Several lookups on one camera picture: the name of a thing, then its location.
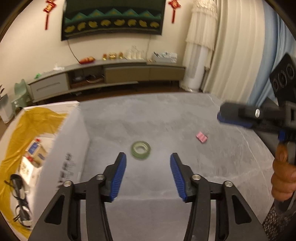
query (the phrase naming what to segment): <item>red decoration on cabinet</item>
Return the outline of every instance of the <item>red decoration on cabinet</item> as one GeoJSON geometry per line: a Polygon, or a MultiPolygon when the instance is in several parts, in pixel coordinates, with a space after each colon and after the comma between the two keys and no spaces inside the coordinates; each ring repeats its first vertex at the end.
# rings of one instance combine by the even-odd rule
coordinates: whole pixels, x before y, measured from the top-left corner
{"type": "Polygon", "coordinates": [[[43,9],[43,11],[47,13],[46,20],[45,20],[45,30],[48,29],[49,13],[51,12],[51,10],[53,10],[56,7],[54,0],[47,0],[46,3],[47,3],[47,6],[46,6],[46,8],[43,9]]]}
{"type": "Polygon", "coordinates": [[[168,4],[170,4],[173,8],[173,18],[172,18],[172,23],[175,23],[175,16],[176,16],[176,9],[180,8],[181,5],[178,3],[178,0],[172,0],[168,4]]]}

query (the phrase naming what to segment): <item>blue curtain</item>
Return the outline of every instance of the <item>blue curtain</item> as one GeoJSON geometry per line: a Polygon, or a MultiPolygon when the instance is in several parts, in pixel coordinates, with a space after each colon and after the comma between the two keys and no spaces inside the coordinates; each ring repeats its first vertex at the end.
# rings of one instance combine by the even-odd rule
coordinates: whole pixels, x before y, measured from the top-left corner
{"type": "Polygon", "coordinates": [[[266,97],[275,100],[269,80],[285,53],[294,54],[295,39],[279,15],[263,1],[265,14],[265,43],[263,56],[248,104],[260,106],[266,97]]]}

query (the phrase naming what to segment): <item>screw head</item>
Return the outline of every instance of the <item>screw head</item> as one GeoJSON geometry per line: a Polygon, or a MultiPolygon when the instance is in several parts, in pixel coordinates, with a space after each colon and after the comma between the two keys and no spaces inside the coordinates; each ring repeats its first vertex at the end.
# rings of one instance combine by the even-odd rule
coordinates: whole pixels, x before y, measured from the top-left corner
{"type": "Polygon", "coordinates": [[[199,181],[201,178],[202,178],[202,177],[201,177],[200,175],[198,175],[198,174],[194,174],[194,175],[192,175],[192,179],[193,179],[193,180],[199,181]]]}
{"type": "Polygon", "coordinates": [[[99,174],[96,176],[97,180],[103,180],[105,178],[105,176],[103,174],[99,174]]]}
{"type": "Polygon", "coordinates": [[[70,187],[71,184],[72,184],[71,181],[65,181],[65,182],[64,182],[64,187],[70,187]]]}
{"type": "Polygon", "coordinates": [[[257,109],[257,110],[255,111],[255,117],[256,117],[256,118],[259,118],[259,117],[260,117],[260,110],[259,110],[259,109],[257,109]]]}
{"type": "Polygon", "coordinates": [[[226,187],[229,187],[229,188],[233,186],[233,183],[231,181],[226,181],[224,184],[226,187]]]}

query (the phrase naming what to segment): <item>human hand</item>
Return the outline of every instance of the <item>human hand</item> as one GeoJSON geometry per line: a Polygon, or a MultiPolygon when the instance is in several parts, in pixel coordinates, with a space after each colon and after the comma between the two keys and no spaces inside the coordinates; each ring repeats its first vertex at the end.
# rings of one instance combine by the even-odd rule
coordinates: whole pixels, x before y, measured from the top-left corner
{"type": "Polygon", "coordinates": [[[281,202],[288,200],[296,190],[296,166],[289,164],[287,160],[287,146],[280,143],[276,148],[276,156],[272,164],[274,174],[271,177],[271,194],[281,202]]]}

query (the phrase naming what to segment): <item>curtain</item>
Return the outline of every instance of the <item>curtain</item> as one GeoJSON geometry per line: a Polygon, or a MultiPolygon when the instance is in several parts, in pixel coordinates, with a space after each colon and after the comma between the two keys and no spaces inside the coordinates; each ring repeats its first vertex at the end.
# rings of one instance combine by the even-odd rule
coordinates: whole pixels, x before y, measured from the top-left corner
{"type": "Polygon", "coordinates": [[[294,54],[295,39],[279,15],[264,2],[265,44],[256,82],[248,104],[261,106],[266,97],[276,100],[269,75],[285,53],[294,54]]]}
{"type": "Polygon", "coordinates": [[[187,35],[183,65],[186,66],[181,88],[197,91],[205,68],[210,68],[217,32],[217,5],[213,0],[195,0],[187,35]]]}
{"type": "Polygon", "coordinates": [[[246,103],[260,67],[265,36],[262,0],[218,0],[217,43],[202,90],[246,103]]]}

